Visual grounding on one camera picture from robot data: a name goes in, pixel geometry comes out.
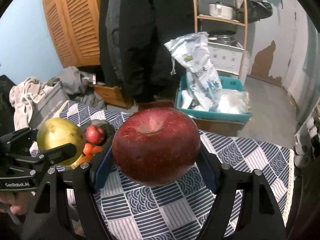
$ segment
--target wooden wardrobe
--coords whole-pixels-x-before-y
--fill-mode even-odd
[[[53,44],[64,68],[100,65],[100,0],[42,0]]]

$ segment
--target large yellow-green fruit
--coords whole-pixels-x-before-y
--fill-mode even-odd
[[[51,118],[40,127],[37,134],[37,143],[40,151],[72,143],[77,148],[73,158],[59,163],[59,165],[70,165],[82,154],[85,145],[85,137],[82,130],[74,123],[63,118]]]

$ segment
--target blue and white patterned tablecloth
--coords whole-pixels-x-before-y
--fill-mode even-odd
[[[118,129],[130,114],[68,101],[57,116],[76,123],[85,131],[93,119],[106,119]],[[229,163],[240,171],[263,171],[286,222],[293,192],[293,152],[253,139],[200,133],[208,151],[216,154],[222,163]],[[31,150],[31,154],[36,155],[37,148]],[[193,240],[214,198],[196,165],[181,179],[151,188],[130,181],[114,166],[105,187],[95,195],[105,223],[119,240]],[[242,192],[238,191],[225,236],[234,232],[241,199]]]

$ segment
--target clothing tag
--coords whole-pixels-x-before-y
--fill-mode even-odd
[[[97,80],[96,80],[96,75],[93,74],[92,76],[92,83],[95,85],[97,83]]]
[[[176,70],[175,70],[174,66],[175,66],[176,63],[175,63],[174,57],[171,57],[171,61],[172,61],[172,70],[171,70],[170,74],[171,75],[175,75],[176,74]]]

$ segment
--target wooden drawer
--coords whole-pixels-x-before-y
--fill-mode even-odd
[[[100,95],[103,100],[110,105],[123,108],[131,108],[133,106],[133,98],[126,96],[119,87],[106,87],[94,85],[94,91]]]

